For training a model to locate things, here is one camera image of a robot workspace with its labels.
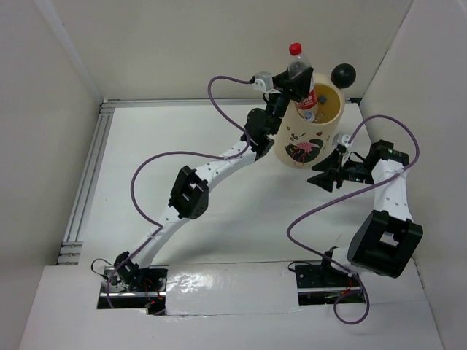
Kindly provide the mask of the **red label red cap bottle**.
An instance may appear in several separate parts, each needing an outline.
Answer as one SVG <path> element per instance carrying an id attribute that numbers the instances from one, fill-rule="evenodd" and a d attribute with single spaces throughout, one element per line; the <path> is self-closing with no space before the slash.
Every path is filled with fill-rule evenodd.
<path id="1" fill-rule="evenodd" d="M 294 42 L 289 46 L 290 62 L 288 64 L 288 76 L 296 84 L 298 100 L 295 102 L 300 116 L 312 123 L 317 119 L 318 102 L 315 91 L 313 72 L 314 69 L 305 56 L 302 45 Z"/>

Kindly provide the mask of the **cream bin with black ears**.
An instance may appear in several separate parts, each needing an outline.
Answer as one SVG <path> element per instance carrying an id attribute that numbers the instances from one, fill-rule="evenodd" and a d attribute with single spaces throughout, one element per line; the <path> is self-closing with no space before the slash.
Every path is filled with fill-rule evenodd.
<path id="1" fill-rule="evenodd" d="M 290 103 L 275 136 L 273 150 L 278 160 L 291 168 L 309 169 L 329 155 L 332 138 L 344 112 L 343 90 L 355 80 L 356 70 L 348 63 L 336 66 L 329 77 L 314 75 L 317 98 L 324 95 L 328 99 L 325 104 L 317 100 L 318 110 L 333 112 L 335 117 L 326 124 L 307 122 L 298 113 L 295 103 Z"/>

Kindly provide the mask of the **black label clear bottle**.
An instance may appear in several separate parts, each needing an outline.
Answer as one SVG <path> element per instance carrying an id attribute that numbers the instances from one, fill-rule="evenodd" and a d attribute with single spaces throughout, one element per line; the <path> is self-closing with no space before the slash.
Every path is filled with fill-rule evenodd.
<path id="1" fill-rule="evenodd" d="M 320 95 L 317 100 L 320 104 L 325 104 L 328 99 L 326 98 L 326 96 Z"/>

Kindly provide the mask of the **clear unlabelled plastic bottle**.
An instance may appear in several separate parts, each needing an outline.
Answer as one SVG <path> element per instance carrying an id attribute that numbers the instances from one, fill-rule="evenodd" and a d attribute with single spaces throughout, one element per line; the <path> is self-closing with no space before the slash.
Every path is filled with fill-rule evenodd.
<path id="1" fill-rule="evenodd" d="M 320 111 L 318 110 L 314 114 L 314 119 L 313 123 L 315 124 L 326 124 L 332 121 L 332 119 L 335 117 L 335 114 L 333 112 L 327 112 L 327 111 Z"/>

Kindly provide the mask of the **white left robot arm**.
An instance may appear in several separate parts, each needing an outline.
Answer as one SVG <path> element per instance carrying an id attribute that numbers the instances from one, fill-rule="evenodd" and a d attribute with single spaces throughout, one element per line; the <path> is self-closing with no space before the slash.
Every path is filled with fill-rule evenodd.
<path id="1" fill-rule="evenodd" d="M 208 208 L 209 193 L 219 183 L 245 166 L 264 157 L 274 144 L 273 136 L 282 124 L 289 103 L 306 98 L 313 70 L 304 69 L 292 76 L 288 70 L 273 76 L 257 73 L 247 84 L 268 95 L 265 108 L 252 109 L 241 127 L 242 136 L 222 155 L 207 155 L 208 163 L 179 170 L 170 192 L 169 202 L 160 219 L 149 219 L 151 228 L 133 252 L 117 256 L 114 267 L 117 280 L 128 291 L 143 285 L 154 256 L 185 223 L 199 218 Z"/>

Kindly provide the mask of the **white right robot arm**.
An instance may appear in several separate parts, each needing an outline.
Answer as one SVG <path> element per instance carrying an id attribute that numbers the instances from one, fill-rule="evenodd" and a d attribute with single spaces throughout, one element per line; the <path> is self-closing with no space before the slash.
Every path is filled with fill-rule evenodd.
<path id="1" fill-rule="evenodd" d="M 393 143 L 379 140 L 359 161 L 351 160 L 339 144 L 324 160 L 312 167 L 319 174 L 308 183 L 332 192 L 343 182 L 377 184 L 374 209 L 353 236 L 350 245 L 333 253 L 318 269 L 327 286 L 336 285 L 344 276 L 344 268 L 369 271 L 380 276 L 401 275 L 421 241 L 423 228 L 414 223 L 406 196 L 406 172 L 409 156 L 393 149 Z"/>

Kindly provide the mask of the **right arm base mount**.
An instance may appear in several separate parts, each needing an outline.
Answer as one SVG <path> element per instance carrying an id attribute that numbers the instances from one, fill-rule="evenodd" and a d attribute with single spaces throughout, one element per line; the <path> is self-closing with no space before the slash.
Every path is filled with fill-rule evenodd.
<path id="1" fill-rule="evenodd" d="M 328 262 L 293 261 L 287 269 L 295 275 L 298 304 L 317 306 L 340 303 L 364 303 L 360 283 L 355 277 L 332 268 Z"/>

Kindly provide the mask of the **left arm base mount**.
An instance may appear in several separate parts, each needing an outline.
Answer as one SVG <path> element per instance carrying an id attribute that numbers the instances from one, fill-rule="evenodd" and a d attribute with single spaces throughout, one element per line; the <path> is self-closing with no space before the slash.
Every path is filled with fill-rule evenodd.
<path id="1" fill-rule="evenodd" d="M 96 258 L 90 270 L 101 278 L 97 309 L 144 309 L 147 315 L 166 314 L 167 266 L 150 266 L 130 287 L 123 282 L 107 260 Z"/>

